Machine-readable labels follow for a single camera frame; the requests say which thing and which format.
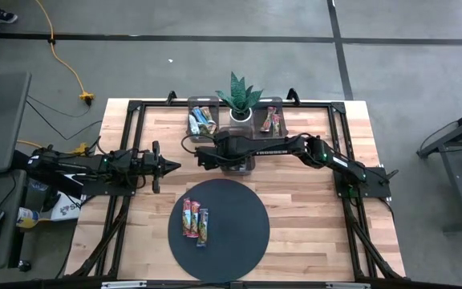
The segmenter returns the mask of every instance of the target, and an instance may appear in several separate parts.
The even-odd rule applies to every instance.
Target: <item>black circular mat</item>
[[[208,209],[208,244],[183,236],[183,200]],[[168,221],[168,243],[174,258],[191,276],[207,283],[239,279],[260,262],[269,243],[270,224],[263,203],[248,187],[216,179],[194,186],[181,197]]]

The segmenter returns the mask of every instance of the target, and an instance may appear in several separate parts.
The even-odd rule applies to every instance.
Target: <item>potted plant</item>
[[[260,99],[263,90],[253,92],[253,86],[245,89],[245,77],[238,80],[231,72],[231,96],[222,91],[216,91],[218,97],[230,108],[231,126],[250,126],[253,110],[251,109]]]

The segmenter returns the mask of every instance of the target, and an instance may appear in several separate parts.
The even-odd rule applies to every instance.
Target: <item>black desk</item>
[[[11,174],[15,177],[14,191],[1,206],[5,211],[5,221],[0,237],[0,268],[16,267],[21,254],[22,236],[15,226],[19,206],[24,206],[26,196],[26,172],[15,170],[11,173],[0,173],[0,202],[14,186]]]

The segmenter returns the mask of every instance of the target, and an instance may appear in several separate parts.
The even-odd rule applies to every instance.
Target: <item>green succulent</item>
[[[243,115],[253,107],[260,99],[263,90],[253,92],[253,86],[245,89],[245,77],[238,80],[237,76],[231,72],[231,96],[227,96],[222,91],[216,91],[218,97],[237,114]]]

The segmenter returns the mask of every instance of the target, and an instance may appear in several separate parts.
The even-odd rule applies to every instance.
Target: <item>yellow power cord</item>
[[[53,52],[53,55],[55,56],[56,60],[58,60],[61,64],[63,64],[65,67],[69,68],[69,70],[76,76],[76,79],[78,80],[79,86],[81,87],[81,94],[79,95],[79,98],[85,103],[87,103],[88,106],[91,105],[92,100],[95,98],[95,95],[93,93],[89,93],[85,91],[85,88],[83,88],[83,84],[81,83],[81,79],[78,76],[78,73],[72,67],[67,64],[65,61],[61,60],[55,52],[55,32],[53,30],[53,24],[51,23],[51,20],[49,19],[49,15],[46,12],[46,9],[42,5],[42,3],[39,0],[35,0],[37,4],[40,6],[40,9],[44,12],[44,15],[46,16],[47,22],[49,23],[49,29],[51,31],[51,39],[49,40],[49,44],[51,45],[51,52]]]
[[[27,140],[17,140],[17,143],[18,144],[23,144],[23,145],[30,145],[30,146],[33,146],[37,149],[41,149],[42,146],[40,144],[36,144],[36,143],[33,143],[31,141],[27,141]]]

